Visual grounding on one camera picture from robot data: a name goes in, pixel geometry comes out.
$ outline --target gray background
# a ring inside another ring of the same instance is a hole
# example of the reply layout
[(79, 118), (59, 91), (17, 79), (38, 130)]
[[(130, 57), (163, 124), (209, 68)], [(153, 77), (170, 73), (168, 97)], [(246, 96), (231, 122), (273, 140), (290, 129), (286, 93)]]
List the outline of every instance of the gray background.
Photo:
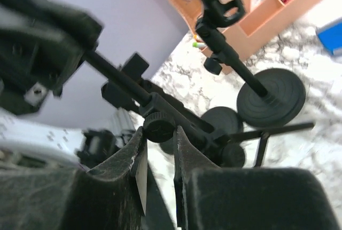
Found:
[[(98, 50), (113, 64), (138, 51), (149, 63), (146, 78), (158, 70), (188, 27), (167, 0), (62, 0), (92, 12), (104, 24)], [(101, 97), (106, 81), (83, 65), (64, 87), (62, 99), (49, 97), (41, 111), (24, 118), (66, 128), (85, 128), (108, 118), (115, 108)]]

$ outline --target white marble table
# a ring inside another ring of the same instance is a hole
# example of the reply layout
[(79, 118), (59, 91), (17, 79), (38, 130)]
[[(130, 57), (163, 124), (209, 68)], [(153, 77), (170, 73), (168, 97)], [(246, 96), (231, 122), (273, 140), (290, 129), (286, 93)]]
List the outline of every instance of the white marble table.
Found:
[[(342, 60), (330, 58), (315, 35), (317, 26), (334, 19), (333, 13), (336, 18), (342, 15), (338, 11), (331, 11), (325, 19), (320, 15), (330, 8), (327, 3), (334, 1), (325, 0), (312, 9), (272, 39), (246, 65), (253, 73), (273, 67), (290, 69), (303, 80), (307, 101), (292, 123), (315, 120), (316, 127), (312, 131), (270, 138), (264, 165), (310, 170), (321, 181), (342, 225)], [(208, 73), (203, 67), (204, 56), (192, 48), (192, 42), (187, 34), (152, 80), (197, 115), (215, 106), (236, 109), (243, 80), (235, 73), (227, 76)], [(243, 147), (247, 153), (246, 166), (251, 166), (257, 141), (244, 142)], [(149, 160), (175, 220), (173, 157), (164, 154), (157, 144), (149, 143)]]

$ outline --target black knob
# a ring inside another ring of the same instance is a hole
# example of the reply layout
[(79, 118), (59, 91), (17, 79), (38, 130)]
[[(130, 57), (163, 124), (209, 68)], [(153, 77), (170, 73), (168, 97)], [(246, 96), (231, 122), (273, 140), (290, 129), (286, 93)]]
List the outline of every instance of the black knob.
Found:
[(166, 113), (156, 112), (145, 118), (143, 129), (148, 140), (162, 143), (173, 137), (176, 124), (173, 118)]
[(222, 167), (242, 168), (246, 162), (246, 154), (239, 144), (228, 144), (222, 150)]
[(222, 70), (222, 66), (214, 58), (207, 58), (203, 65), (204, 68), (211, 74), (219, 75)]

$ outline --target blue object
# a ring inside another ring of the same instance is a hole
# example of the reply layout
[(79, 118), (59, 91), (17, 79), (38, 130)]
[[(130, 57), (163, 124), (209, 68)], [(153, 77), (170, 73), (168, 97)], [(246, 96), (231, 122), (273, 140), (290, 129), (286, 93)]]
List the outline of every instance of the blue object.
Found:
[(316, 34), (331, 55), (342, 55), (342, 18), (320, 28)]

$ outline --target round black base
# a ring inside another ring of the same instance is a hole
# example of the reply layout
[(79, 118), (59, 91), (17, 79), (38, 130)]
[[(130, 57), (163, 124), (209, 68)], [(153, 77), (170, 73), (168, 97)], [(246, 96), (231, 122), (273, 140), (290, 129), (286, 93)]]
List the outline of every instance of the round black base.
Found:
[[(219, 106), (209, 109), (201, 116), (201, 119), (215, 128), (224, 130), (226, 134), (243, 132), (243, 121), (229, 107)], [(160, 143), (160, 148), (164, 153), (173, 154), (173, 139)]]
[(246, 83), (237, 96), (237, 111), (248, 125), (255, 128), (284, 126), (303, 108), (306, 92), (303, 82), (293, 72), (273, 68), (255, 77), (268, 90), (260, 98)]

